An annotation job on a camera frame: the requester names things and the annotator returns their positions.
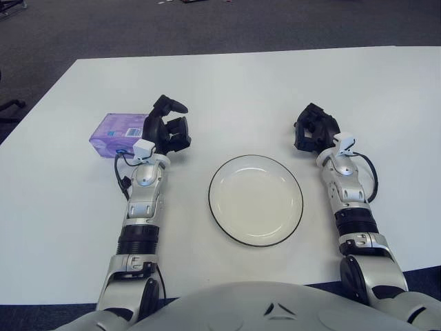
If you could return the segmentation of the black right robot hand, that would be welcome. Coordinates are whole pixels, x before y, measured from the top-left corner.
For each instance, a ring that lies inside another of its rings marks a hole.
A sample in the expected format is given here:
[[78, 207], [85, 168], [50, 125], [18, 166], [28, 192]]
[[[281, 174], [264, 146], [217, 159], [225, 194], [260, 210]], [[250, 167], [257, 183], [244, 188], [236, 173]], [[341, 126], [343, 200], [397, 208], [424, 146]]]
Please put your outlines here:
[[310, 103], [294, 124], [297, 150], [320, 154], [335, 146], [333, 138], [340, 133], [337, 121], [314, 103]]

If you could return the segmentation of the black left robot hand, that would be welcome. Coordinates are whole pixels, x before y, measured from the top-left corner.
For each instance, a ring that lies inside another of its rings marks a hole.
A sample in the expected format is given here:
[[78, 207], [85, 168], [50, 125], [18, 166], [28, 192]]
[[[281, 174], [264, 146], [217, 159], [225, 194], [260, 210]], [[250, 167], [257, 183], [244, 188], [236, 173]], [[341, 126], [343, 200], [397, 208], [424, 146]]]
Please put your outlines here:
[[171, 112], [187, 114], [188, 108], [163, 94], [144, 120], [142, 139], [154, 143], [157, 154], [178, 152], [191, 144], [186, 117], [179, 117], [167, 123], [163, 121], [163, 117]]

